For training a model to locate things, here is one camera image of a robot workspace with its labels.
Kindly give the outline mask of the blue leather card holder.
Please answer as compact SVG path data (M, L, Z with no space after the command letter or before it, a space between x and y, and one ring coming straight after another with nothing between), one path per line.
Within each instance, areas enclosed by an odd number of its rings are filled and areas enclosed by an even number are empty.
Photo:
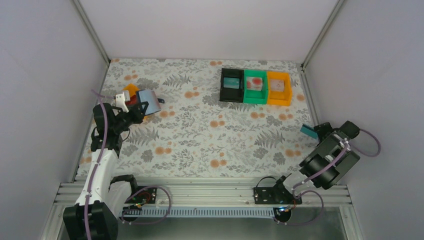
M144 112L146 116L160 112L162 110L161 104L165 103L165 100L158 98L155 91L151 89L139 90L135 95L140 103L147 102L147 107Z

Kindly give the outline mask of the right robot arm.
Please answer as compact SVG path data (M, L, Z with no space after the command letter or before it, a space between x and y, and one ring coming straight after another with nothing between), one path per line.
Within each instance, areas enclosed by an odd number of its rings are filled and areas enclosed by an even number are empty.
M313 127L318 145L299 164L299 170L282 176L273 186L274 198L288 201L307 190L327 190L335 185L360 159L350 140L360 128L351 121L340 127L325 122Z

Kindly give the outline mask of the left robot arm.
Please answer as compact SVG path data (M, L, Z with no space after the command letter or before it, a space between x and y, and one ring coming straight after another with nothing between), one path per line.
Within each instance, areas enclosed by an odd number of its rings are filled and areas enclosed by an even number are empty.
M71 240L115 240L126 200L138 187L132 174L112 176L122 148L121 134L143 122L149 103L136 103L124 111L109 103L93 108L96 124L91 133L92 162L84 187L73 206L63 212Z

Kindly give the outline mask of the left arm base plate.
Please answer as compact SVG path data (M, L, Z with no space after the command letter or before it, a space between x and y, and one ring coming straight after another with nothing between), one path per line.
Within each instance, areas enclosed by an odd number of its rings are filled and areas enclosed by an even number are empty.
M155 204L157 199L157 187L146 188L146 186L138 186L135 190L131 191L131 195L137 193L135 196L127 199L125 204Z

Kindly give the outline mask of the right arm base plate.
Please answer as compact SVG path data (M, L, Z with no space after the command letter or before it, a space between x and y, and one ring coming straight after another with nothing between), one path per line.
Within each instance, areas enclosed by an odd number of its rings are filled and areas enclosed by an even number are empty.
M303 203L302 199L295 199L285 188L254 187L253 197L256 205L290 205Z

